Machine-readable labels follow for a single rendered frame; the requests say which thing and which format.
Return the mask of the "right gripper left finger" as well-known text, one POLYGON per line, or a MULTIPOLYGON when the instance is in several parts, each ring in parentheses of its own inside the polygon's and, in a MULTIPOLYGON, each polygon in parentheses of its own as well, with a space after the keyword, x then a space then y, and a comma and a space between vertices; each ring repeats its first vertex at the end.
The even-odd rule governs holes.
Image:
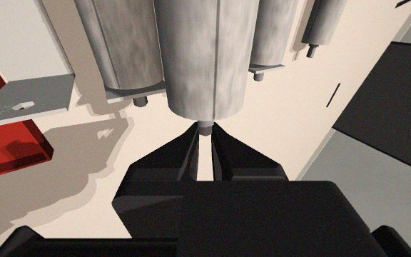
POLYGON ((197 181, 198 157, 199 134, 198 124, 195 122, 177 138, 132 163, 122 182, 131 178, 177 178, 180 181, 197 181))

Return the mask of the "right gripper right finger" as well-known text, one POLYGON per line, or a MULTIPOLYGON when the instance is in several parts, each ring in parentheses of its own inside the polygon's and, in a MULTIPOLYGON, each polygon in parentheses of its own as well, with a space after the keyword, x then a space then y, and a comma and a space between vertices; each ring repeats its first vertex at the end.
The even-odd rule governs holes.
POLYGON ((216 122, 211 155, 214 181, 222 181, 222 170, 223 181, 289 181, 279 163, 229 135, 216 122))

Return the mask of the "red scrap tray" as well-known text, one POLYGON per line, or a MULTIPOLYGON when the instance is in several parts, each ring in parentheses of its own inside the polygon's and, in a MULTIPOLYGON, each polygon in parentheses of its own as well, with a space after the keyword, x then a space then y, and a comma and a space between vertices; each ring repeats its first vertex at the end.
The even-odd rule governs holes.
POLYGON ((32 119, 0 125, 0 175, 50 161, 53 153, 32 119))

